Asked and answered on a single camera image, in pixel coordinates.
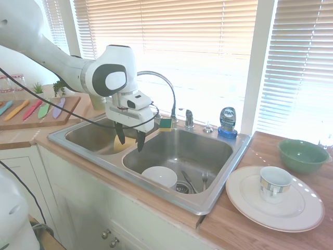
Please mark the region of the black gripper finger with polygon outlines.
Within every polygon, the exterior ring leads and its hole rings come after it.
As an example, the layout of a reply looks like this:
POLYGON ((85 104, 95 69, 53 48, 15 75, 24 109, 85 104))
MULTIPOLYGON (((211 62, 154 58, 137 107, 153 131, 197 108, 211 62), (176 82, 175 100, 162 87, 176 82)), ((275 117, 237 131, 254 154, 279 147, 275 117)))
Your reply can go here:
POLYGON ((145 132, 137 130, 137 149, 139 152, 142 151, 145 144, 145 132))
POLYGON ((125 144, 125 135, 123 132, 123 124, 115 122, 114 123, 114 127, 118 136, 118 139, 120 141, 121 144, 125 144))

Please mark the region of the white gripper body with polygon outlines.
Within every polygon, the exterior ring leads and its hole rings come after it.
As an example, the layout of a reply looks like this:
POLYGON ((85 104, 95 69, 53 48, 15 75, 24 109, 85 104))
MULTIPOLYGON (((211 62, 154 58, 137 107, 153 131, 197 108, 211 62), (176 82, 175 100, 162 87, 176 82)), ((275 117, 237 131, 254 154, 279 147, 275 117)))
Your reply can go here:
POLYGON ((108 119, 127 127, 134 127, 138 131, 149 132, 154 128, 153 112, 150 107, 140 110, 130 108, 120 110, 112 101, 107 100, 105 113, 108 119))

